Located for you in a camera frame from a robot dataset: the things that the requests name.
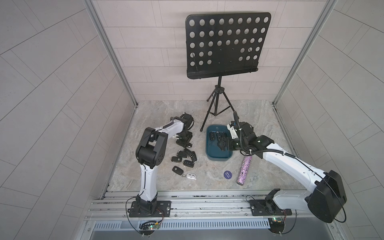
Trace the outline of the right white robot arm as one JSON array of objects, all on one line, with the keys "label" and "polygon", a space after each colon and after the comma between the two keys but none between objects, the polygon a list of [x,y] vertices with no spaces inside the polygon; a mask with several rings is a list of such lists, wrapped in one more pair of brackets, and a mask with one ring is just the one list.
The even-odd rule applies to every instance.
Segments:
[{"label": "right white robot arm", "polygon": [[263,205],[268,214],[294,209],[310,212],[321,221],[332,223],[338,213],[344,211],[347,196],[337,172],[318,169],[288,153],[269,137],[256,136],[253,126],[240,122],[236,112],[227,128],[231,134],[226,144],[230,151],[239,151],[244,157],[257,156],[272,163],[305,187],[297,194],[272,190]]}]

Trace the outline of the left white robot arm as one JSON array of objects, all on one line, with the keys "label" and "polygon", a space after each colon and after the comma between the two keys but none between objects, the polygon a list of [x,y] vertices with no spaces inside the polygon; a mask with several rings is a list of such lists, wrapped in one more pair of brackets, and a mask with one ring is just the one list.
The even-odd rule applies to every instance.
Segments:
[{"label": "left white robot arm", "polygon": [[136,149],[136,158],[141,168],[141,188],[135,202],[139,210],[146,214],[154,214],[157,208],[157,173],[158,166],[166,154],[168,139],[177,138],[177,145],[190,148],[193,134],[190,132],[194,118],[183,113],[172,117],[170,122],[159,128],[146,128]]}]

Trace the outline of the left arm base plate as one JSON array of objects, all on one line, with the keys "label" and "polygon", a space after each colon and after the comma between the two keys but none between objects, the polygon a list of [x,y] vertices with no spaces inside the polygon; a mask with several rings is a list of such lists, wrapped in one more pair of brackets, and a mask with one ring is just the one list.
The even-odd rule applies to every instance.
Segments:
[{"label": "left arm base plate", "polygon": [[171,201],[134,201],[128,209],[130,218],[169,217]]}]

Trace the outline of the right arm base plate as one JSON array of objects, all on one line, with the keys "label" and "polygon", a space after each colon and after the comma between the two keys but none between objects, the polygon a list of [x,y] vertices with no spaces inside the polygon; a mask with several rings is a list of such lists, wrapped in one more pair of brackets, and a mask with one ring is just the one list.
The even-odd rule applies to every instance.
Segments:
[{"label": "right arm base plate", "polygon": [[252,216],[291,216],[291,209],[280,209],[273,201],[247,200],[250,204]]}]

